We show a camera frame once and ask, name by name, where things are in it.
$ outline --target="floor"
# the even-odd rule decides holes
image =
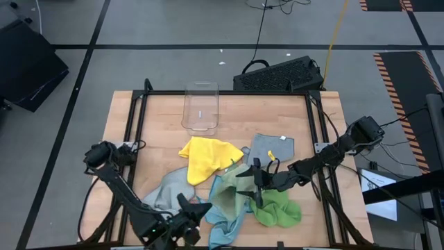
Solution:
[[[34,19],[31,27],[39,31],[35,2],[17,3],[23,15]],[[248,3],[261,6],[262,1]],[[83,154],[102,137],[112,93],[140,89],[146,77],[156,90],[180,90],[191,81],[214,81],[222,90],[231,90],[232,77],[240,74],[253,56],[262,16],[260,10],[249,8],[244,0],[40,0],[39,4],[42,34],[60,48],[56,53],[69,66],[70,73],[37,112],[14,107],[1,121],[2,249],[16,248],[50,153],[57,150],[55,167],[27,247],[74,244],[81,204],[91,183],[83,173]],[[103,25],[94,38],[102,9]],[[312,0],[308,6],[296,4],[291,15],[284,15],[277,8],[266,11],[261,44],[320,46],[312,47],[317,50],[297,45],[260,49],[257,58],[275,64],[308,55],[323,69],[326,48],[341,9],[342,1]],[[438,25],[444,13],[414,15],[428,43],[444,45],[443,26]],[[92,38],[96,44],[152,46],[102,46],[91,50],[88,44]],[[364,12],[358,1],[349,3],[336,43],[421,45],[405,12]],[[373,59],[374,52],[384,50],[371,46],[362,49],[346,47],[332,51],[325,87],[339,91],[349,123],[363,115],[372,115],[381,123],[396,119]],[[425,52],[421,53],[428,60]],[[433,54],[438,64],[444,65],[444,51]],[[87,66],[86,72],[80,72],[82,64]],[[70,112],[68,100],[77,94]],[[62,139],[60,147],[56,138]],[[398,123],[387,128],[386,143],[405,140]],[[404,162],[415,163],[406,144],[391,147],[391,151]],[[393,162],[381,149],[374,150],[368,158],[396,173],[420,174],[414,167]],[[368,166],[363,158],[356,157],[356,162],[359,167]],[[374,217],[370,217],[370,223],[376,243],[421,249],[419,239],[413,245],[415,233],[392,228]]]

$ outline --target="electrical wire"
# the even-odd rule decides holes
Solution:
[[[261,25],[260,25],[260,27],[259,27],[259,34],[257,34],[257,41],[256,41],[256,47],[255,47],[255,54],[253,55],[253,59],[251,59],[251,61],[254,61],[254,59],[256,58],[257,47],[259,46],[259,39],[261,38],[262,24],[264,23],[265,10],[267,9],[267,7],[266,7],[267,2],[268,2],[268,0],[265,0],[264,10],[262,11]]]
[[[365,157],[362,153],[359,153],[364,159],[366,159],[368,162],[372,162],[371,160],[369,160],[369,159],[367,159],[367,157]],[[389,169],[387,169],[387,168],[385,168],[385,167],[383,167],[383,166],[381,166],[381,165],[379,165],[378,163],[376,163],[376,165],[378,166],[378,167],[380,167],[380,168],[382,168],[382,169],[385,169],[387,172],[389,172],[390,174],[392,174],[392,175],[394,175],[394,176],[396,176],[396,177],[398,177],[398,178],[401,178],[402,180],[406,180],[406,178],[404,178],[404,177],[401,177],[401,176],[398,176],[397,174],[395,174],[394,172],[392,172],[391,170],[389,170]]]
[[[391,122],[387,122],[386,124],[382,124],[382,125],[380,125],[380,127],[381,127],[381,128],[382,128],[382,127],[386,127],[386,126],[388,126],[388,125],[390,125],[390,124],[394,124],[394,123],[397,122],[397,121],[404,120],[404,119],[408,118],[409,116],[414,115],[414,114],[416,114],[416,113],[418,113],[418,112],[420,112],[420,111],[422,111],[422,110],[427,110],[427,108],[424,107],[424,108],[420,108],[420,109],[417,109],[417,110],[415,110],[415,111],[412,111],[412,112],[410,112],[410,113],[407,113],[407,114],[401,116],[400,118],[398,118],[398,119],[396,119],[396,120],[393,120],[393,121],[391,121]]]
[[[339,147],[339,133],[338,133],[338,130],[336,129],[336,126],[333,124],[333,122],[332,122],[332,120],[330,119],[330,116],[329,115],[327,115],[327,113],[324,111],[324,110],[321,110],[317,105],[316,105],[316,103],[313,101],[313,99],[312,98],[310,98],[310,101],[311,101],[311,103],[319,110],[319,111],[321,111],[323,114],[324,114],[324,116],[326,116],[327,117],[327,120],[328,120],[328,122],[332,125],[332,127],[333,127],[333,130],[334,130],[334,133],[336,134],[336,140],[338,141],[338,147]]]
[[[263,8],[260,8],[260,7],[257,7],[257,6],[252,6],[252,5],[250,5],[249,3],[248,3],[248,1],[249,0],[245,0],[245,4],[248,6],[248,7],[250,7],[250,8],[255,8],[255,9],[258,9],[258,10],[263,10]],[[275,5],[275,6],[265,6],[264,4],[262,4],[263,6],[265,6],[267,9],[269,9],[269,10],[272,10],[273,8],[277,8],[277,7],[282,7],[282,6],[284,6],[284,5],[286,5],[287,3],[292,3],[291,4],[291,9],[293,10],[293,4],[295,4],[295,3],[299,3],[299,4],[302,4],[302,5],[309,5],[309,4],[311,4],[311,0],[307,0],[306,2],[299,2],[299,1],[296,1],[296,0],[293,0],[293,1],[284,1],[284,0],[282,0],[284,3],[280,3],[279,5]]]
[[[313,181],[313,175],[315,172],[315,167],[311,170],[311,178],[309,178],[308,176],[306,176],[305,178],[310,180],[310,184],[311,184],[311,188],[313,189],[313,193],[314,196],[318,199],[318,201],[321,201],[321,192],[318,189],[318,186],[315,184],[315,182]]]
[[[347,10],[348,1],[349,0],[345,0],[345,2],[344,2],[341,14],[339,15],[339,20],[336,23],[336,27],[334,28],[332,41],[330,42],[330,46],[328,47],[327,60],[325,61],[325,69],[324,69],[324,81],[322,82],[321,89],[324,88],[324,83],[327,80],[328,64],[330,62],[330,54],[332,53],[333,44],[336,41],[336,37],[338,36],[339,27],[341,26],[342,18],[344,17],[345,11]]]
[[[408,164],[408,163],[400,162],[399,160],[396,160],[393,156],[391,156],[391,155],[387,152],[387,150],[386,150],[384,147],[381,147],[381,148],[382,148],[382,150],[384,150],[384,152],[386,152],[386,154],[387,154],[392,160],[394,160],[395,162],[397,162],[397,163],[399,163],[399,164],[401,164],[401,165],[417,167],[417,168],[419,168],[419,169],[421,169],[421,170],[424,170],[424,171],[427,171],[427,172],[429,171],[429,169],[427,169],[426,167],[421,167],[421,166],[417,166],[417,165],[413,165],[413,164]]]
[[[413,239],[413,249],[416,250],[416,240],[418,239],[419,233],[415,234],[415,238]]]
[[[35,5],[37,5],[37,10],[39,12],[40,35],[43,35],[43,33],[42,33],[42,13],[40,12],[40,5],[39,5],[38,0],[35,0]]]
[[[282,7],[283,7],[286,3],[290,3],[290,2],[291,2],[290,12],[285,12],[284,9],[283,9]],[[279,0],[279,8],[280,8],[280,11],[281,11],[282,13],[284,13],[285,15],[290,15],[290,14],[293,12],[293,6],[294,6],[295,3],[302,4],[302,5],[309,5],[309,4],[311,4],[311,0],[307,0],[307,2],[305,2],[305,3],[302,3],[302,2],[299,2],[299,1],[296,1],[296,0]]]
[[[390,153],[390,156],[393,156],[397,161],[398,161],[398,163],[401,161],[400,159],[398,159],[396,156],[395,156],[395,154],[387,147],[386,149],[384,148],[384,145],[380,145],[381,146],[381,148],[384,150],[384,151],[388,151],[389,153]],[[399,163],[399,165],[401,166],[401,168],[402,168],[402,174],[403,175],[405,175],[405,169],[404,169],[404,165],[403,164],[401,164],[401,163]]]
[[[140,149],[143,149],[144,147],[146,147],[146,142],[144,140],[138,140],[136,142],[133,143],[133,145],[131,145],[131,150],[133,153],[137,153]]]
[[[387,194],[390,198],[395,199],[398,203],[400,203],[401,205],[403,205],[405,208],[407,208],[408,210],[410,210],[412,213],[414,213],[416,216],[418,216],[419,218],[421,218],[422,220],[429,222],[430,224],[434,225],[435,227],[437,227],[438,229],[444,231],[444,228],[442,228],[441,226],[439,226],[437,223],[431,221],[430,219],[427,219],[426,217],[422,216],[420,213],[416,212],[413,208],[411,208],[409,205],[407,205],[406,203],[404,203],[403,201],[399,200],[397,197],[395,197],[393,194],[391,194],[389,191],[385,190],[384,188],[378,186],[376,183],[374,183],[373,181],[371,181],[369,178],[367,178],[366,176],[364,176],[363,174],[359,173],[358,171],[354,170],[351,167],[347,167],[345,165],[340,164],[340,166],[345,167],[346,169],[349,169],[353,172],[355,172],[358,176],[366,179],[369,183],[372,183],[376,188],[378,188],[379,190],[381,190],[384,194]]]
[[[419,133],[417,136],[415,136],[412,140],[416,140],[416,139],[418,139],[421,135],[425,135],[426,133],[428,133],[428,132],[430,132],[430,131],[432,131],[431,129],[429,129],[429,130],[427,130],[427,131],[424,131],[424,132],[422,132],[422,133]],[[385,144],[385,143],[382,143],[381,142],[381,145],[384,145],[384,146],[386,146],[386,147],[394,147],[394,146],[396,146],[396,145],[399,145],[399,144],[404,144],[404,143],[409,143],[410,141],[409,140],[407,140],[407,141],[405,141],[405,142],[396,142],[396,143],[394,143],[394,144]]]
[[[80,232],[80,227],[82,226],[82,219],[83,219],[83,213],[85,212],[86,203],[88,201],[89,194],[91,193],[92,188],[96,185],[99,178],[97,177],[89,187],[88,191],[86,192],[85,200],[83,201],[82,210],[80,211],[80,217],[78,218],[77,223],[77,236],[80,239],[81,242],[84,242],[85,240],[82,237],[82,233]]]

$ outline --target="green cloth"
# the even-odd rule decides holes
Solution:
[[[237,174],[244,173],[248,170],[247,164],[235,167],[234,164],[230,170],[222,175],[222,183],[216,188],[210,202],[216,206],[223,216],[229,222],[233,222],[241,214],[244,204],[248,197],[237,194],[237,191],[253,191],[256,192],[255,179],[253,176],[236,177]]]
[[[289,200],[287,191],[265,190],[262,192],[262,199],[264,200],[262,208],[258,208],[253,200],[250,200],[250,206],[256,219],[263,225],[287,228],[300,222],[302,217],[300,206]]]

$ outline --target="light blue cloth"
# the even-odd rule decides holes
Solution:
[[[216,176],[214,178],[213,185],[210,191],[210,199],[216,193],[216,189],[219,184],[222,183],[222,178],[220,176]],[[225,216],[219,211],[216,206],[212,206],[211,209],[205,215],[205,220],[213,224],[213,228],[210,232],[209,248],[214,249],[219,246],[225,246],[231,244],[239,234],[241,230],[242,223],[244,222],[245,214],[249,209],[249,203],[246,202],[244,204],[244,209],[241,210],[238,218],[234,221],[230,222],[227,220]]]

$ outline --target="white paper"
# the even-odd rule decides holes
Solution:
[[[361,174],[365,177],[367,177],[369,180],[374,182],[379,187],[383,187],[388,184],[396,183],[395,180],[380,176],[379,174],[372,173],[370,171],[367,171],[365,169],[362,170]],[[362,192],[368,191],[371,189],[377,188],[375,185],[367,181],[364,177],[361,176],[361,189]],[[378,203],[373,203],[366,205],[367,213],[370,213],[372,215],[377,215],[386,219],[391,219],[393,221],[398,220],[398,214],[397,214],[397,204],[396,200],[391,201],[383,201]]]

